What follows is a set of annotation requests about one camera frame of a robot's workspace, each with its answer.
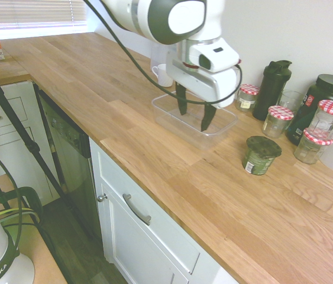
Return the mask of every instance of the black container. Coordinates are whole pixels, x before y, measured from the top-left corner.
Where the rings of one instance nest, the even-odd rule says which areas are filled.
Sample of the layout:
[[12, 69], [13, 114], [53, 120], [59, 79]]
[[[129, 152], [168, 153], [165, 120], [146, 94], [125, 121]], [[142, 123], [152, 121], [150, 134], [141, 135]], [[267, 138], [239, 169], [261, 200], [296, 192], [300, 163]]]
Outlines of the black container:
[[288, 139], [295, 145], [298, 145], [303, 135], [303, 130], [309, 127], [319, 101], [322, 99], [333, 100], [333, 75], [321, 74], [305, 95], [302, 106], [299, 108], [294, 119], [286, 131]]
[[291, 78], [290, 64], [290, 61], [280, 60], [272, 61], [266, 66], [256, 105], [253, 109], [253, 116], [256, 119], [265, 120], [268, 108], [277, 103], [286, 82]]

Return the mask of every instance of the small glass jar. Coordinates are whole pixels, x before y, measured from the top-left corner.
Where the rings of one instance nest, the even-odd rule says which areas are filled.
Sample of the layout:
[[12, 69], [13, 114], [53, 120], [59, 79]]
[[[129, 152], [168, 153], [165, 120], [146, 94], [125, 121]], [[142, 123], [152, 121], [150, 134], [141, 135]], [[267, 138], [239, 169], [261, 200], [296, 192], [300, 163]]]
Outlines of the small glass jar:
[[333, 139], [317, 138], [308, 132], [308, 128], [306, 128], [303, 131], [302, 139], [294, 152], [294, 156], [303, 163], [314, 164], [320, 159], [326, 147], [332, 143]]
[[333, 101], [323, 99], [319, 102], [315, 116], [308, 127], [308, 132], [318, 138], [330, 140], [333, 138]]
[[250, 84], [241, 85], [237, 93], [236, 109], [243, 112], [252, 111], [259, 90], [260, 88]]
[[268, 112], [262, 133], [271, 138], [278, 138], [287, 129], [294, 115], [291, 110], [280, 105], [272, 105]]

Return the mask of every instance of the black cable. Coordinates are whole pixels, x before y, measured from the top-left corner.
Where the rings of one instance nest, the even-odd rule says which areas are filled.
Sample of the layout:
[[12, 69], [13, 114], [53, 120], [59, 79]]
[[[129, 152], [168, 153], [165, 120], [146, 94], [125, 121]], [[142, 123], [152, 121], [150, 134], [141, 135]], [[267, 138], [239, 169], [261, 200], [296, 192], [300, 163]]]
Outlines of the black cable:
[[[7, 225], [3, 225], [2, 228], [7, 228], [7, 227], [12, 227], [12, 226], [17, 226], [19, 225], [18, 223], [15, 223], [15, 224], [7, 224]], [[31, 225], [31, 226], [35, 226], [36, 225], [34, 223], [22, 223], [22, 225]]]
[[[117, 37], [117, 35], [115, 34], [115, 32], [111, 29], [111, 27], [108, 25], [108, 23], [103, 19], [102, 15], [94, 8], [94, 6], [88, 1], [88, 0], [83, 0], [86, 5], [94, 12], [94, 14], [99, 18], [99, 20], [102, 22], [102, 24], [107, 28], [107, 30], [109, 31], [109, 33], [113, 36], [113, 38], [115, 39], [115, 41], [119, 44], [120, 48], [123, 49], [123, 51], [125, 52], [125, 54], [131, 59], [131, 61], [135, 64], [136, 68], [145, 76], [145, 78], [147, 78], [147, 80], [149, 82], [151, 82], [154, 86], [156, 86], [157, 88], [159, 88], [161, 91], [167, 93], [168, 95], [183, 101], [183, 102], [188, 102], [190, 104], [196, 104], [196, 105], [213, 105], [213, 104], [218, 104], [222, 101], [225, 101], [226, 99], [230, 98], [231, 96], [233, 96], [233, 94], [235, 94], [237, 92], [237, 90], [240, 88], [241, 86], [241, 81], [243, 80], [243, 71], [240, 68], [240, 65], [236, 64], [235, 67], [238, 68], [238, 70], [240, 71], [240, 81], [237, 85], [237, 87], [234, 89], [233, 92], [231, 92], [228, 96], [226, 96], [225, 98], [219, 99], [217, 101], [214, 102], [199, 102], [199, 101], [191, 101], [190, 99], [185, 99], [185, 98], [181, 98], [179, 96], [176, 96], [175, 94], [173, 94], [172, 92], [168, 91], [167, 89], [165, 89], [164, 87], [160, 86], [157, 82], [155, 82], [151, 77], [149, 77], [149, 75], [144, 71], [144, 69], [137, 63], [136, 59], [133, 58], [132, 54], [128, 51], [128, 49], [121, 43], [120, 39]], [[101, 4], [104, 6], [104, 8], [108, 11], [109, 15], [112, 15], [111, 11], [108, 9], [108, 7], [103, 3], [102, 0], [99, 0], [101, 2]]]
[[12, 177], [12, 175], [10, 174], [10, 172], [8, 171], [8, 169], [6, 168], [6, 166], [2, 163], [2, 161], [0, 160], [0, 166], [2, 167], [3, 171], [7, 174], [8, 178], [10, 179], [15, 192], [17, 193], [17, 198], [18, 198], [18, 213], [19, 213], [19, 220], [18, 220], [18, 234], [17, 234], [17, 239], [15, 241], [14, 247], [15, 250], [18, 248], [19, 246], [19, 241], [20, 241], [20, 236], [22, 233], [22, 202], [21, 202], [21, 194], [20, 191], [18, 189], [17, 183], [15, 182], [14, 178]]

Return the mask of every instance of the window blinds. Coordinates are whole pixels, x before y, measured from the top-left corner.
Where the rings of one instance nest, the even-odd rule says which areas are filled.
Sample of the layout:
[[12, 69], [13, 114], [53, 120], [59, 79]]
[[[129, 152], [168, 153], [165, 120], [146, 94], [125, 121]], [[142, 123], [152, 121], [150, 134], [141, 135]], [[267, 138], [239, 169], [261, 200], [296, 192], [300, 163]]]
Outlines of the window blinds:
[[86, 26], [82, 0], [0, 0], [0, 29]]

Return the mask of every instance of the cabinet door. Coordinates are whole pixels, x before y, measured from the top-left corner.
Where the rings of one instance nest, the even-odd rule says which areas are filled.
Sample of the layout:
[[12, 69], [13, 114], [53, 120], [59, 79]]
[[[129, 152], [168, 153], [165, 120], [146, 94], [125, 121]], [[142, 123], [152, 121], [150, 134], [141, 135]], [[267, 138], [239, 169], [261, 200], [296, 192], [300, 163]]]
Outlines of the cabinet door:
[[127, 205], [115, 193], [103, 190], [107, 199], [99, 204], [105, 255], [132, 284], [187, 284], [156, 244], [137, 224]]

